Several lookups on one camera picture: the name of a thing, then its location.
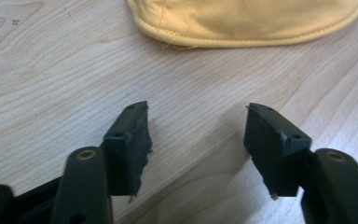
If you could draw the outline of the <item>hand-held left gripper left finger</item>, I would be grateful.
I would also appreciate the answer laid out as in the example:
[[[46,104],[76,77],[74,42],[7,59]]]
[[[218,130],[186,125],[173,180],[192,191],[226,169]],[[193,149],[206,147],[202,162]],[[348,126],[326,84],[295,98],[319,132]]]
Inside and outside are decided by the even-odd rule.
[[[148,130],[147,101],[126,106],[103,137],[110,193],[136,196],[153,143]]]

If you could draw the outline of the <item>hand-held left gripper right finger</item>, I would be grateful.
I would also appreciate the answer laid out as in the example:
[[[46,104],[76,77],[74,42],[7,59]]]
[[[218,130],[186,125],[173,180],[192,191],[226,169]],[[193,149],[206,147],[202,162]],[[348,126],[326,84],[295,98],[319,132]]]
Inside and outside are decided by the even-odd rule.
[[[273,108],[250,103],[243,144],[271,196],[295,197],[311,138]]]

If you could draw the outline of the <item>yellow cloth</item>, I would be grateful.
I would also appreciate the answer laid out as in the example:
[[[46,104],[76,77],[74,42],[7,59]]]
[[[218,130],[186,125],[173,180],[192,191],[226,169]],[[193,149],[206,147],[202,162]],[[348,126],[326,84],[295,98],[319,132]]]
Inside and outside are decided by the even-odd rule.
[[[127,0],[145,35],[176,46],[251,48],[304,43],[358,18],[358,0]]]

